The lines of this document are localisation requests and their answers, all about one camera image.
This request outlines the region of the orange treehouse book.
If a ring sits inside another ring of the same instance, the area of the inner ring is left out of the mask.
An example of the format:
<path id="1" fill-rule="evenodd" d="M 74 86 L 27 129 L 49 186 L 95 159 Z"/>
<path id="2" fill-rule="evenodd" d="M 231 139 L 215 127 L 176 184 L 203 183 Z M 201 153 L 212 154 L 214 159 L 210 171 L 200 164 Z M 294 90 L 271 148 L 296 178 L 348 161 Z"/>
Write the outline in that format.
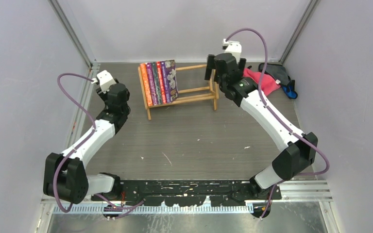
<path id="1" fill-rule="evenodd" d="M 144 87 L 144 93 L 147 101 L 147 106 L 150 107 L 153 105 L 153 100 L 151 96 L 151 91 L 150 91 L 150 86 L 149 86 L 149 79 L 146 71 L 146 64 L 141 63 L 140 64 L 140 70 L 141 70 L 141 78 L 143 82 L 143 87 Z"/>

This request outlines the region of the purple book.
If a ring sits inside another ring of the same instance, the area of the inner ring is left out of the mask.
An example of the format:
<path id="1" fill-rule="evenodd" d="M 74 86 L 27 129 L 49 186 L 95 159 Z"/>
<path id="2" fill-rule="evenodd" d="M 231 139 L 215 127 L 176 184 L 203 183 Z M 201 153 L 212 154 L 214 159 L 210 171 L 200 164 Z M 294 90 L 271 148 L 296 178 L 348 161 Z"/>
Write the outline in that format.
<path id="1" fill-rule="evenodd" d="M 153 105 L 157 105 L 158 104 L 158 99 L 157 99 L 157 96 L 156 96 L 156 89 L 155 89 L 155 83 L 154 83 L 151 63 L 146 63 L 146 70 L 147 70 L 147 75 L 148 75 L 148 80 L 149 80 L 152 102 L 153 102 Z"/>
<path id="2" fill-rule="evenodd" d="M 178 98 L 178 87 L 176 80 L 176 62 L 175 60 L 161 61 L 161 71 L 164 79 L 164 89 L 166 102 L 172 103 Z"/>

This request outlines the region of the red cartoon book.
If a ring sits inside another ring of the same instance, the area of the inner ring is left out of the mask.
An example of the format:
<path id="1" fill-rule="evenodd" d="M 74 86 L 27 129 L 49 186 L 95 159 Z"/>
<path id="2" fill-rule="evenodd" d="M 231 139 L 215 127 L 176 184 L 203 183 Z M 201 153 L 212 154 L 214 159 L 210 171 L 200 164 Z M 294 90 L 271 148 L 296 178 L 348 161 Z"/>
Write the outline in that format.
<path id="1" fill-rule="evenodd" d="M 163 104 L 166 104 L 167 98 L 166 98 L 166 93 L 165 93 L 165 88 L 164 88 L 164 80 L 163 80 L 163 75 L 162 75 L 161 64 L 160 62 L 156 62 L 156 65 L 157 65 L 157 70 L 158 70 L 158 78 L 159 78 L 159 83 L 160 83 L 162 102 Z"/>

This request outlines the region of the floral Alcott book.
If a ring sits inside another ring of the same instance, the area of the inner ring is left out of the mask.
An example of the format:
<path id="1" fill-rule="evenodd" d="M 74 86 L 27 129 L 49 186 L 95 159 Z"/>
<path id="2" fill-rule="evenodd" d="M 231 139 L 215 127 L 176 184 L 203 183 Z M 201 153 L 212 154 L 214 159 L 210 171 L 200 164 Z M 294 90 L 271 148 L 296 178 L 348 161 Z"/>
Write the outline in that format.
<path id="1" fill-rule="evenodd" d="M 158 105 L 163 104 L 156 62 L 151 63 Z"/>

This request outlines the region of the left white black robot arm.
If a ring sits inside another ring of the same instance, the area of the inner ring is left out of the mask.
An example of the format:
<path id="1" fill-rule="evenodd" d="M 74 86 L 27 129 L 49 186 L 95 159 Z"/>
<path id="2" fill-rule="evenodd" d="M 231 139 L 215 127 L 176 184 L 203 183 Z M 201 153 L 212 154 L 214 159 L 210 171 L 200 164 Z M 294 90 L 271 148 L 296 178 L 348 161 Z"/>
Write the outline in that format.
<path id="1" fill-rule="evenodd" d="M 88 176 L 86 166 L 95 153 L 122 128 L 128 119 L 129 90 L 122 83 L 113 84 L 103 93 L 97 90 L 105 107 L 91 127 L 76 143 L 61 153 L 51 153 L 45 161 L 43 193 L 78 204 L 86 196 L 104 194 L 110 200 L 121 197 L 120 177 L 110 173 Z"/>

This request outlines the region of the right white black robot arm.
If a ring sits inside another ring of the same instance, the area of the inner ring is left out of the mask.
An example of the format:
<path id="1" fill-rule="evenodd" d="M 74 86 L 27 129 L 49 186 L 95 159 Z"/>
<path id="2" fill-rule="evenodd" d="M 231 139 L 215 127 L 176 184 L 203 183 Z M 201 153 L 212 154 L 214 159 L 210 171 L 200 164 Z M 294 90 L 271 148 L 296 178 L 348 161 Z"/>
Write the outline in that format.
<path id="1" fill-rule="evenodd" d="M 314 133 L 305 134 L 277 111 L 255 80 L 244 76 L 245 63 L 244 58 L 237 61 L 231 53 L 210 54 L 205 79 L 214 76 L 221 92 L 252 116 L 280 151 L 268 167 L 250 178 L 251 195 L 260 200 L 268 195 L 269 187 L 292 179 L 314 163 L 313 147 L 318 139 Z"/>

